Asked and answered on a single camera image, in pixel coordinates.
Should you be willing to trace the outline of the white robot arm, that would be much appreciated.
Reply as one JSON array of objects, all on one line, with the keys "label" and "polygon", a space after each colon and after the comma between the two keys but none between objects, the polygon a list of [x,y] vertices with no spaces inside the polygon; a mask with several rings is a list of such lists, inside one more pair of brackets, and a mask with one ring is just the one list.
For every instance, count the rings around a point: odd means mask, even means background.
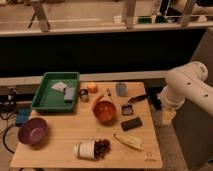
[{"label": "white robot arm", "polygon": [[166,73],[166,85],[158,94],[162,106],[162,124],[170,125],[185,100],[190,100],[213,117],[213,87],[205,83],[207,67],[193,61]]}]

